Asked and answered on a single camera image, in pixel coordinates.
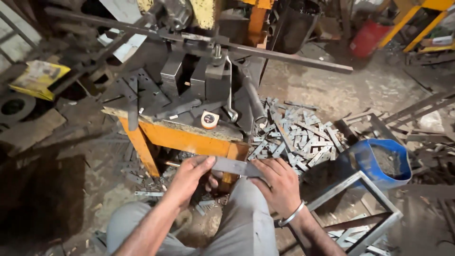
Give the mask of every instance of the small white object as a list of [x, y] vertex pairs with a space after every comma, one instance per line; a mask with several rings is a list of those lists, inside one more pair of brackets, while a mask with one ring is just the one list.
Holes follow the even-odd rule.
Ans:
[[205, 129], [213, 129], [217, 126], [219, 119], [219, 115], [204, 111], [201, 116], [201, 124]]

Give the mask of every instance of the dirty floor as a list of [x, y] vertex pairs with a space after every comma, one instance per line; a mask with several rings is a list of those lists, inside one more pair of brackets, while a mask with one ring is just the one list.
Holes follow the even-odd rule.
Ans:
[[[301, 54], [313, 59], [323, 58], [325, 61], [340, 63], [338, 56], [331, 56], [328, 52], [330, 49], [324, 44], [309, 43]], [[403, 72], [402, 68], [387, 63], [387, 54], [384, 51], [377, 52], [368, 63], [363, 63], [359, 67], [354, 66], [355, 71], [351, 75], [269, 61], [259, 94], [277, 97], [280, 101], [290, 100], [319, 106], [317, 116], [323, 122], [334, 122], [350, 113], [360, 113], [368, 108], [394, 113], [427, 97], [421, 85]], [[349, 64], [350, 59], [344, 58], [342, 61], [343, 64]], [[115, 120], [100, 112], [100, 103], [90, 98], [85, 98], [76, 105], [69, 103], [69, 100], [59, 100], [58, 110], [68, 119], [70, 125], [80, 126], [81, 129], [64, 138], [46, 139], [42, 146], [63, 139], [80, 138], [86, 132], [82, 127], [87, 127], [89, 134], [94, 134], [116, 125]], [[449, 116], [450, 110], [445, 108], [439, 111], [446, 132], [452, 132], [451, 124], [454, 122]], [[67, 145], [59, 150], [59, 153], [49, 156], [47, 162], [52, 163], [55, 171], [65, 171], [68, 168], [71, 172], [60, 175], [59, 187], [49, 186], [49, 193], [43, 195], [49, 204], [39, 207], [39, 213], [21, 209], [22, 212], [18, 213], [18, 216], [22, 218], [29, 215], [41, 216], [51, 211], [58, 218], [29, 217], [30, 220], [26, 223], [29, 226], [18, 224], [22, 229], [28, 229], [30, 226], [41, 228], [41, 233], [29, 232], [24, 240], [32, 238], [34, 241], [51, 241], [60, 238], [64, 242], [65, 251], [71, 252], [71, 255], [100, 255], [91, 242], [86, 248], [86, 240], [90, 239], [96, 230], [106, 231], [110, 215], [117, 207], [129, 201], [144, 199], [134, 195], [136, 187], [133, 182], [112, 173], [112, 164], [94, 171], [94, 166], [110, 157], [110, 147], [111, 145], [106, 143], [82, 142], [74, 146]], [[36, 191], [36, 186], [37, 184], [29, 184], [26, 188], [32, 193]], [[62, 201], [68, 202], [67, 205], [61, 204]], [[370, 198], [368, 201], [376, 210], [374, 200]], [[324, 225], [331, 225], [366, 212], [360, 198], [349, 199], [340, 203], [336, 209], [321, 212], [320, 218]], [[192, 213], [191, 227], [183, 231], [179, 238], [187, 245], [204, 246], [216, 233], [221, 219], [221, 208], [212, 208], [204, 217], [195, 210], [192, 210]], [[21, 219], [12, 220], [20, 223]], [[41, 225], [32, 223], [42, 220], [48, 222]], [[277, 246], [282, 255], [303, 254], [288, 229], [275, 231]], [[23, 251], [17, 251], [17, 254], [25, 255]]]

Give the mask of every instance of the yellow machine frame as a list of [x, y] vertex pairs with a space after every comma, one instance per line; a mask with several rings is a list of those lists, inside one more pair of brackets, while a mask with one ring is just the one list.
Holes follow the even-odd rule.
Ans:
[[418, 35], [416, 38], [403, 50], [409, 52], [436, 27], [442, 19], [447, 16], [447, 9], [450, 8], [455, 0], [384, 0], [379, 6], [377, 11], [380, 13], [384, 11], [393, 1], [398, 9], [399, 14], [394, 19], [395, 26], [379, 43], [379, 48], [384, 47], [387, 43], [408, 23], [412, 17], [421, 9], [428, 8], [432, 10], [439, 10], [441, 13]]

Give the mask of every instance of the concrete floor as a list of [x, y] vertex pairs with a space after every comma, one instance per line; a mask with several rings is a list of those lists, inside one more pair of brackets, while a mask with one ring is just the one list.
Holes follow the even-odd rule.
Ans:
[[[322, 57], [325, 61], [339, 62], [338, 57], [329, 55], [323, 45], [307, 44], [303, 55], [313, 59]], [[412, 78], [400, 68], [385, 61], [385, 53], [377, 52], [368, 64], [355, 70], [351, 75], [327, 72], [319, 69], [270, 61], [259, 89], [261, 96], [277, 97], [280, 101], [291, 100], [320, 107], [317, 116], [326, 121], [336, 121], [349, 113], [360, 113], [367, 108], [383, 112], [396, 112], [427, 95]], [[86, 98], [77, 105], [68, 105], [68, 101], [59, 102], [59, 110], [72, 124], [88, 125], [91, 131], [113, 125], [106, 123], [100, 104]], [[452, 131], [453, 119], [448, 116], [449, 108], [441, 109], [443, 125], [446, 131]], [[83, 154], [89, 166], [96, 166], [108, 154], [106, 145], [81, 143], [60, 153], [60, 158]], [[116, 177], [111, 173], [112, 166], [94, 172], [86, 165], [83, 198], [83, 221], [77, 232], [63, 238], [65, 251], [74, 251], [71, 255], [100, 255], [92, 243], [86, 248], [86, 240], [96, 230], [105, 231], [111, 213], [122, 204], [143, 199], [134, 195], [134, 184]], [[331, 214], [321, 216], [326, 225], [347, 220], [365, 211], [353, 202], [352, 207], [335, 209]], [[212, 237], [221, 219], [221, 208], [213, 208], [205, 217], [192, 211], [192, 226], [179, 236], [191, 246], [204, 246]], [[289, 249], [286, 255], [302, 255], [302, 251], [293, 245], [295, 239], [287, 229], [276, 230], [277, 246], [280, 251]]]

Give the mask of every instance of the hand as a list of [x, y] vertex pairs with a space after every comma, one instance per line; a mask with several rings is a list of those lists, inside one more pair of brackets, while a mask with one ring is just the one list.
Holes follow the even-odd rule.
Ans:
[[199, 179], [215, 164], [214, 156], [198, 155], [185, 159], [164, 194], [167, 199], [178, 203], [180, 210], [188, 207], [191, 196], [197, 188]]
[[298, 176], [281, 158], [251, 161], [265, 176], [270, 187], [260, 178], [248, 178], [255, 184], [268, 203], [283, 218], [289, 218], [302, 202], [298, 188]]

